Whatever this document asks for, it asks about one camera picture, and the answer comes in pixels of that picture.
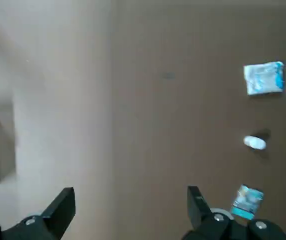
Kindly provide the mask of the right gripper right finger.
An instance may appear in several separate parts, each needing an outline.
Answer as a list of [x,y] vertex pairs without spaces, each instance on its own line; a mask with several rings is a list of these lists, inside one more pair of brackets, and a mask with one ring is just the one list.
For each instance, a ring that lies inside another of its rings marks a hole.
[[187,187],[187,212],[193,230],[183,240],[286,240],[286,234],[275,223],[250,220],[241,225],[226,214],[212,212],[197,186]]

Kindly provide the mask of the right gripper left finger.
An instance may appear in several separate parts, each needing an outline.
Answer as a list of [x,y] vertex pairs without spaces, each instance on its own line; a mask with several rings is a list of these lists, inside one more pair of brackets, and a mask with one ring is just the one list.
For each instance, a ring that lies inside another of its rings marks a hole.
[[40,215],[28,216],[3,230],[0,240],[60,240],[76,213],[75,191],[64,188]]

